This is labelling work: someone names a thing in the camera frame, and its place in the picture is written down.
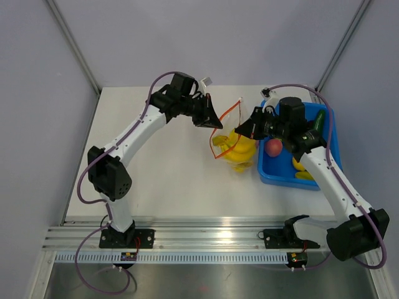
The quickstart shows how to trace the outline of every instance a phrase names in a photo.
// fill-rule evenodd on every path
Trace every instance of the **gray floor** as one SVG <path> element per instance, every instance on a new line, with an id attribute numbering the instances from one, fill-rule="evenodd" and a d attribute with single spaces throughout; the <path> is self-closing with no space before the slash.
<path id="1" fill-rule="evenodd" d="M 322 257 L 313 255 L 312 263 Z M 115 270 L 93 273 L 104 264 L 81 264 L 87 280 L 107 291 L 123 288 L 125 275 Z M 132 283 L 123 295 L 116 298 L 378 298 L 370 272 L 349 260 L 332 258 L 324 267 L 307 272 L 291 273 L 285 266 L 268 265 L 134 265 L 130 272 Z M 80 286 L 75 267 L 71 263 L 54 265 L 46 299 L 101 299 L 108 295 L 95 293 Z"/>

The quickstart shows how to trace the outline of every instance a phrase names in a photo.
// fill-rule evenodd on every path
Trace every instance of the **white table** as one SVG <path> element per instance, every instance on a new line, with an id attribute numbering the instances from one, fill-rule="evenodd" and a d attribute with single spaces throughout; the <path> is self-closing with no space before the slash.
<path id="1" fill-rule="evenodd" d="M 220 116 L 239 97 L 251 113 L 262 100 L 264 86 L 210 86 L 213 105 Z M 107 87 L 102 91 L 79 174 L 87 165 L 87 151 L 103 147 L 141 112 L 148 87 Z M 277 96 L 296 96 L 310 102 L 299 88 L 277 90 Z M 191 118 L 178 116 L 156 132 L 139 150 L 127 170 L 132 188 L 127 194 L 132 216 L 151 217 L 259 217 L 281 221 L 308 214 L 333 219 L 334 214 L 320 191 L 263 184 L 256 167 L 235 173 L 213 158 L 209 148 L 210 129 L 196 128 Z M 86 200 L 99 195 L 87 178 L 82 185 Z M 103 204 L 82 204 L 76 186 L 70 199 L 67 220 L 106 215 Z"/>

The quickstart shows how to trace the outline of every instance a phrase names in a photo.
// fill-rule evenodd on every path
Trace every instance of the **black mounting plate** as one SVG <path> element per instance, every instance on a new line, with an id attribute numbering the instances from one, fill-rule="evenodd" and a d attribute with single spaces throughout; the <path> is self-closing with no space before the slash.
<path id="1" fill-rule="evenodd" d="M 264 229 L 263 231 L 264 245 L 266 249 L 303 249 L 305 241 L 295 240 L 288 241 L 286 237 L 284 237 L 282 229 Z M 320 245 L 313 241 L 306 241 L 307 249 L 319 249 Z"/>
<path id="2" fill-rule="evenodd" d="M 136 249 L 135 239 L 140 239 L 140 249 L 152 249 L 155 239 L 155 230 L 153 229 L 135 229 L 133 239 L 128 245 L 121 244 L 110 236 L 108 229 L 101 231 L 100 245 L 101 249 Z"/>

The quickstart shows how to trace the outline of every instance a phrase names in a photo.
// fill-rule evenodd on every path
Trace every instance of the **robotic arm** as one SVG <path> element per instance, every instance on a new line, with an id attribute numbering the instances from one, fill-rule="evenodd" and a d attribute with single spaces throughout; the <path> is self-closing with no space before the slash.
<path id="1" fill-rule="evenodd" d="M 93 146 L 88 152 L 88 163 L 115 149 L 89 170 L 89 181 L 102 199 L 105 199 L 113 221 L 108 228 L 108 237 L 117 247 L 128 247 L 132 243 L 135 224 L 130 214 L 128 201 L 124 196 L 132 186 L 127 166 L 135 153 L 160 128 L 182 114 L 192 117 L 195 126 L 222 128 L 216 116 L 211 95 L 205 88 L 211 84 L 209 78 L 198 83 L 193 77 L 183 73 L 174 74 L 170 84 L 153 93 L 145 115 L 140 114 L 118 137 L 102 149 Z M 195 85 L 196 91 L 190 95 Z"/>
<path id="2" fill-rule="evenodd" d="M 250 118 L 235 132 L 255 140 L 267 136 L 282 139 L 286 149 L 315 179 L 338 222 L 337 227 L 331 227 L 327 222 L 309 216 L 297 216 L 286 221 L 284 236 L 293 243 L 311 240 L 321 246 L 328 245 L 339 260 L 347 260 L 379 247 L 376 233 L 360 209 L 363 208 L 370 216 L 382 237 L 388 227 L 388 214 L 383 209 L 374 210 L 359 195 L 334 159 L 331 159 L 331 164 L 327 163 L 327 143 L 317 130 L 309 129 L 302 101 L 287 97 L 281 99 L 279 104 L 279 115 L 255 107 Z M 356 204 L 349 198 L 348 190 L 355 194 Z"/>

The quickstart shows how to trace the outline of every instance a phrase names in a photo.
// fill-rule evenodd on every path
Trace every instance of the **perforated metal strip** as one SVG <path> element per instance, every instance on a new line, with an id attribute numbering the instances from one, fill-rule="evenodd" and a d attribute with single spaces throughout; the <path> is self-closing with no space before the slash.
<path id="1" fill-rule="evenodd" d="M 81 263 L 131 263 L 121 260 L 122 252 L 80 252 Z M 57 263 L 73 263 L 75 252 L 58 252 Z M 162 264 L 282 264 L 288 263 L 284 252 L 140 252 L 136 263 Z"/>

